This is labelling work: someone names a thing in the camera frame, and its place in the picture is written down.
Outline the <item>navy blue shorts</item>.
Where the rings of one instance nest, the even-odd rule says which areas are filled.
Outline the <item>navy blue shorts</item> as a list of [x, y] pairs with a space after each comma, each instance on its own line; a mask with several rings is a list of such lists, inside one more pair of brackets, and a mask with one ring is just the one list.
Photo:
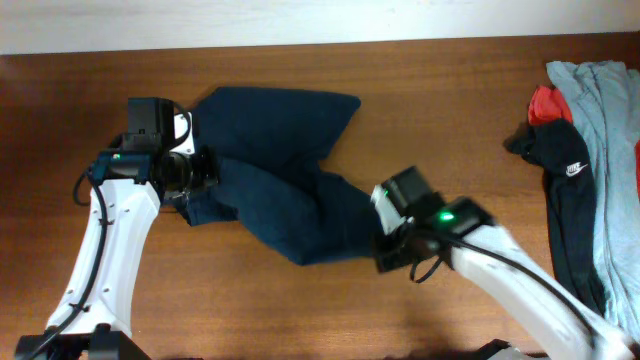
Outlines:
[[217, 88], [191, 113], [219, 181], [174, 207], [192, 227], [238, 221], [300, 266], [371, 256], [382, 227], [369, 195], [319, 165], [360, 105], [333, 92]]

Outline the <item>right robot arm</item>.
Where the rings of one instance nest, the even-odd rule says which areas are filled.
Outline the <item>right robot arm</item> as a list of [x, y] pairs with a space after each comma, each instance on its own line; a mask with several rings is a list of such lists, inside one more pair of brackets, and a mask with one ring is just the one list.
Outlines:
[[636, 359], [638, 343], [545, 272], [468, 197], [446, 202], [416, 167], [375, 186], [379, 272], [407, 267], [423, 283], [442, 264], [493, 297], [550, 359]]

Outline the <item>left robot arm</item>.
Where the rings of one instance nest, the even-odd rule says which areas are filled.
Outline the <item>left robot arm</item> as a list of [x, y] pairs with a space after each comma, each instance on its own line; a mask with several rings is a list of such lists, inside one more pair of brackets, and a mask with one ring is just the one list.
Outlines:
[[131, 98], [128, 129], [82, 173], [89, 217], [70, 280], [41, 335], [17, 359], [144, 359], [131, 307], [142, 252], [162, 203], [218, 183], [212, 150], [194, 145], [194, 120], [164, 98]]

